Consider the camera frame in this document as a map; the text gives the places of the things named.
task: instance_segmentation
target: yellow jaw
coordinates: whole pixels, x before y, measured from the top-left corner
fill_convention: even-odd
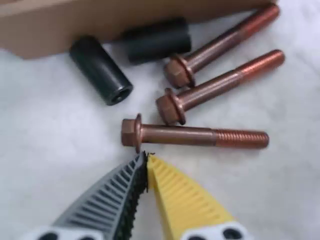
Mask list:
[[[147,171],[166,239],[180,240],[189,229],[234,221],[207,191],[163,160],[150,154]]]

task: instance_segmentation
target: cardboard box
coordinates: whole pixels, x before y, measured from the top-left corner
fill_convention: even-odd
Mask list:
[[[0,47],[23,58],[66,51],[78,36],[112,41],[128,28],[183,16],[205,21],[270,0],[0,0]]]

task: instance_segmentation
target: hex head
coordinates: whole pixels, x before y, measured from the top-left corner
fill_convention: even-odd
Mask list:
[[[169,95],[164,95],[156,100],[158,112],[166,125],[172,125],[180,121],[175,103]]]
[[[174,57],[164,67],[164,74],[170,84],[176,89],[187,86],[190,83],[185,67]]]
[[[135,147],[137,142],[136,120],[124,119],[121,127],[121,142],[123,146]]]

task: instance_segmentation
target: copper bolt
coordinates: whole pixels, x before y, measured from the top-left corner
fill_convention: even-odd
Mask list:
[[[166,78],[176,89],[184,86],[193,88],[196,72],[269,25],[279,13],[279,7],[271,3],[189,56],[172,56],[164,67]]]
[[[136,119],[122,121],[121,141],[123,146],[135,147],[137,153],[141,143],[263,149],[269,136],[264,131],[142,124],[138,114]]]
[[[156,100],[159,114],[167,125],[176,122],[184,125],[186,123],[186,111],[248,82],[254,77],[275,69],[284,61],[284,53],[280,50],[273,50],[178,95],[167,88],[165,95]]]

